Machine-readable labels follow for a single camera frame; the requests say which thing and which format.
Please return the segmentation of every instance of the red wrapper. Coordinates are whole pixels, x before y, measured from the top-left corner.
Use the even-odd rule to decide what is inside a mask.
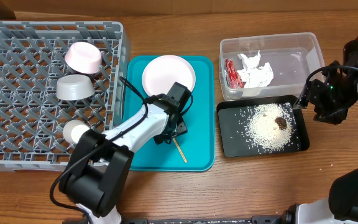
[[[227,80],[230,83],[230,88],[243,88],[244,83],[242,82],[239,73],[234,68],[233,61],[226,59],[225,64],[227,70]]]

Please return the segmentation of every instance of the white bowl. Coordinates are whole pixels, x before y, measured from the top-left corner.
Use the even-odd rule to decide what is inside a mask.
[[[99,72],[102,64],[100,50],[87,42],[75,42],[65,56],[68,66],[80,73],[94,74]]]
[[[56,97],[61,100],[80,100],[94,94],[92,81],[86,75],[66,75],[57,80]]]
[[[149,95],[167,94],[172,85],[178,82],[193,91],[196,85],[196,73],[183,58],[164,55],[152,60],[144,69],[142,85]]]

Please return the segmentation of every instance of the wooden table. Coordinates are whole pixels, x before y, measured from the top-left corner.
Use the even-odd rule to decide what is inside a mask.
[[[313,32],[325,63],[342,59],[344,44],[358,36],[358,11],[104,17],[120,21],[132,56],[205,55],[214,63],[216,104],[219,42],[226,38]],[[216,125],[216,160],[207,172],[131,172],[118,210],[126,217],[235,218],[282,213],[294,203],[326,197],[337,177],[358,166],[358,103],[338,126],[313,121],[303,111],[311,146],[276,156],[224,157]],[[79,212],[48,197],[56,172],[0,172],[0,223],[61,223]],[[57,199],[68,202],[62,194]]]

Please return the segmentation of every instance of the black tray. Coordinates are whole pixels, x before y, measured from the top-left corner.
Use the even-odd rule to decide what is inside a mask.
[[[249,143],[249,137],[242,137],[237,132],[244,131],[244,125],[246,125],[246,123],[239,125],[239,119],[243,118],[237,116],[236,113],[238,112],[239,114],[240,109],[243,109],[243,107],[270,103],[290,103],[293,105],[296,99],[297,98],[295,96],[275,96],[268,98],[228,101],[218,104],[216,112],[218,114],[223,153],[227,157],[237,157],[297,152],[308,149],[310,142],[301,109],[293,110],[293,119],[295,120],[296,125],[294,125],[294,132],[291,136],[290,142],[294,142],[295,144],[285,145],[284,149],[281,151],[265,152],[261,146],[252,147]]]

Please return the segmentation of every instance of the pink bowl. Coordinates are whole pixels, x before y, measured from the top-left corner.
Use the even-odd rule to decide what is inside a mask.
[[[75,42],[65,56],[68,66],[80,73],[94,74],[99,72],[102,64],[100,50],[87,42]]]

